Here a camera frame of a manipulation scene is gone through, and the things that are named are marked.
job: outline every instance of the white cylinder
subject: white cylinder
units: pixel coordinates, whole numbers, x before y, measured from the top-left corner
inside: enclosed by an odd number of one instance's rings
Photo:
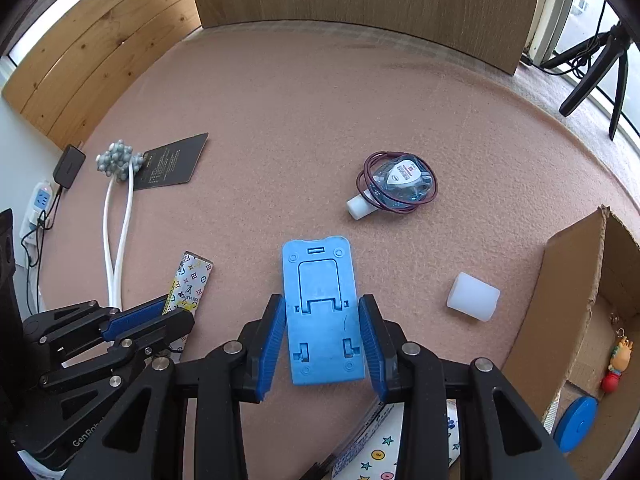
[[[371,197],[371,193],[369,192],[368,189],[364,190],[364,194],[373,200],[373,198]],[[374,211],[377,211],[378,208],[371,205],[366,200],[364,200],[362,195],[358,193],[351,200],[347,200],[347,210],[349,211],[350,215],[353,216],[354,219],[360,220],[363,216],[366,216],[369,213],[373,213]]]
[[[500,290],[481,282],[465,272],[460,272],[453,282],[447,298],[447,306],[480,321],[489,321],[494,314]]]

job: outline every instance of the metal screw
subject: metal screw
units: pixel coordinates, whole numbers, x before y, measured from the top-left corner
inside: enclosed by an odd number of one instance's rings
[[[242,343],[239,341],[227,341],[222,349],[228,354],[237,354],[242,351]]]
[[[494,369],[494,364],[486,357],[476,359],[476,368],[481,372],[490,372]]]
[[[413,341],[408,341],[402,345],[402,351],[407,355],[418,355],[420,353],[420,345]]]
[[[151,367],[154,370],[165,370],[169,366],[169,358],[168,357],[156,357],[151,363]]]

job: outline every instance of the pink felt surface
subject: pink felt surface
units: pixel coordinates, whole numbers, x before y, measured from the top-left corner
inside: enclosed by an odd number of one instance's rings
[[[501,364],[552,234],[601,203],[640,233],[624,190],[567,130],[466,69],[319,34],[205,31],[141,76],[84,146],[87,162],[47,235],[48,307],[106,304],[108,181],[95,154],[118,138],[142,151],[201,132],[210,136],[189,184],[136,193],[122,287],[123,304],[135,306],[167,292],[183,251],[214,262],[185,359],[238,336],[282,291],[283,243],[343,235],[358,293],[374,294],[410,340],[443,358]],[[437,199],[409,216],[351,219],[345,200],[376,150],[425,158]],[[125,200],[120,186],[113,253]],[[501,290],[489,322],[446,308],[460,270]],[[252,480],[298,478],[374,398],[367,381],[294,387],[286,341],[282,350],[266,402],[242,406]]]

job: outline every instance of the black card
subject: black card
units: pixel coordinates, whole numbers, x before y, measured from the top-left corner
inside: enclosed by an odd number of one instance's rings
[[[207,137],[208,133],[199,134],[145,152],[145,164],[133,180],[133,189],[190,181]]]

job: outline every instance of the blue round lid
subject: blue round lid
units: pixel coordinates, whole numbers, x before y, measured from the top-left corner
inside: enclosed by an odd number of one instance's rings
[[[566,453],[580,444],[596,418],[597,409],[598,402],[593,397],[580,397],[571,403],[554,433],[560,451]]]

